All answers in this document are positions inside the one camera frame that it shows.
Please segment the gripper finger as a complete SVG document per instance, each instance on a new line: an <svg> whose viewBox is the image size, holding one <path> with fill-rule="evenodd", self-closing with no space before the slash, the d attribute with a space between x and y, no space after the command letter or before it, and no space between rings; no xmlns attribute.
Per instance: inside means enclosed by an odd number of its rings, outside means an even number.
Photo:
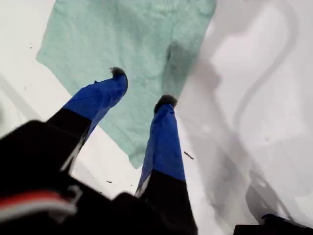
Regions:
<svg viewBox="0 0 313 235"><path fill-rule="evenodd" d="M174 97L163 95L154 107L135 195L151 206L171 229L196 230L174 111L176 104Z"/></svg>
<svg viewBox="0 0 313 235"><path fill-rule="evenodd" d="M60 131L60 140L53 150L70 153L87 141L107 112L125 95L128 79L118 67L111 68L112 78L95 81L81 88L47 123Z"/></svg>

